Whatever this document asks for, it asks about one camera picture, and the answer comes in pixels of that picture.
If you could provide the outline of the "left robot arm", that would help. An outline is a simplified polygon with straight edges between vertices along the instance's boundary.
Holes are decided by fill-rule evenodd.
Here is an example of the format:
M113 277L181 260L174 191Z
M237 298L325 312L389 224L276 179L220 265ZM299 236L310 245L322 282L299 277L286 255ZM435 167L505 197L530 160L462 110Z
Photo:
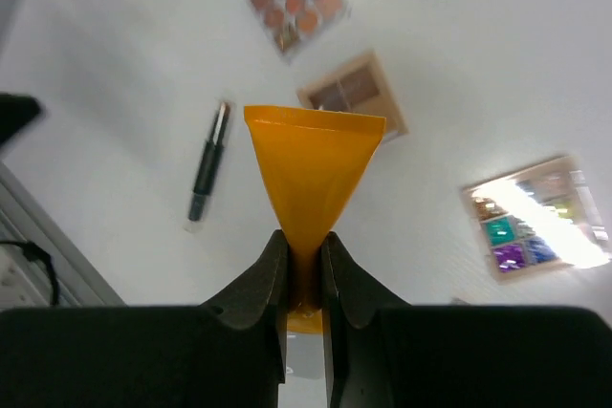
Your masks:
M44 113L44 107L35 97L2 93L0 96L1 147L13 140Z

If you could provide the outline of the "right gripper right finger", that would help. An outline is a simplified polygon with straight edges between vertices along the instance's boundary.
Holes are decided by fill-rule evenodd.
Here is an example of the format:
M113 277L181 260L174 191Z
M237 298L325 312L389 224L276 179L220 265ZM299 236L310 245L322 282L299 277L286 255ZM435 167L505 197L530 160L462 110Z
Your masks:
M320 248L323 347L330 407L394 407L381 313L407 303L362 268L340 237Z

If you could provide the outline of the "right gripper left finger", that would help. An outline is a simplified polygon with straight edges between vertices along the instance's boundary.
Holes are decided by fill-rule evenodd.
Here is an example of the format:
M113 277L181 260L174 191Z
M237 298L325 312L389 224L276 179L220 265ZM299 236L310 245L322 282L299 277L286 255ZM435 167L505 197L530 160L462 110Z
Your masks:
M275 407L286 378L289 246L273 232L258 259L200 307L200 407Z

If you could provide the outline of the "brown four-pan palette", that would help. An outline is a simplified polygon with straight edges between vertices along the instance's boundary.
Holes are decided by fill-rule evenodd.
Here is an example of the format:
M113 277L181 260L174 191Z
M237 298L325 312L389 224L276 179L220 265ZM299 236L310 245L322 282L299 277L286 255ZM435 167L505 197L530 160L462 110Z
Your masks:
M308 109L385 118L383 141L408 133L400 106L374 51L355 56L319 80L298 89L296 94Z

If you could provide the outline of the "nine-pan warm eyeshadow palette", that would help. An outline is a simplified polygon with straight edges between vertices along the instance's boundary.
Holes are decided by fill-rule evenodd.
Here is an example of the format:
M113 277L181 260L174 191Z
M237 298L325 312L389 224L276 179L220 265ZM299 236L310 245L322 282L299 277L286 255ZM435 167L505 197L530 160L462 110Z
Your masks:
M279 56L292 61L349 12L347 0L249 0Z

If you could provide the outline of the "black lipstick pen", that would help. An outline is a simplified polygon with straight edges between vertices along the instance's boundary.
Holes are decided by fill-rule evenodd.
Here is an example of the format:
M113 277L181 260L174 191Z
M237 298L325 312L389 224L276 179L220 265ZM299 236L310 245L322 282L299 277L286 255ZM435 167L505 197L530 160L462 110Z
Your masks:
M191 189L186 231L195 233L207 210L218 170L225 150L225 139L230 126L233 104L226 98L219 101L214 119L204 143L202 155Z

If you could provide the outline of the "orange cream tube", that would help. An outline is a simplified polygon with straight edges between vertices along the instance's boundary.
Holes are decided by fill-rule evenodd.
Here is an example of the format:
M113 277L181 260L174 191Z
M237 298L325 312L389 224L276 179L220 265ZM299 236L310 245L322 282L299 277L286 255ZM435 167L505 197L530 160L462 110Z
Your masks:
M386 121L272 105L249 105L244 119L290 248L288 329L320 334L318 253L382 142Z

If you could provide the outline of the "colourful eyeshadow palette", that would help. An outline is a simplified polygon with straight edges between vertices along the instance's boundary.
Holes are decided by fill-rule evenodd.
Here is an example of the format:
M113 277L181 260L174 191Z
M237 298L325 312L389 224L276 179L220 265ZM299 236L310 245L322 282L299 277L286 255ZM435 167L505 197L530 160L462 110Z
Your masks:
M462 198L487 268L499 284L611 261L601 214L570 156L467 186Z

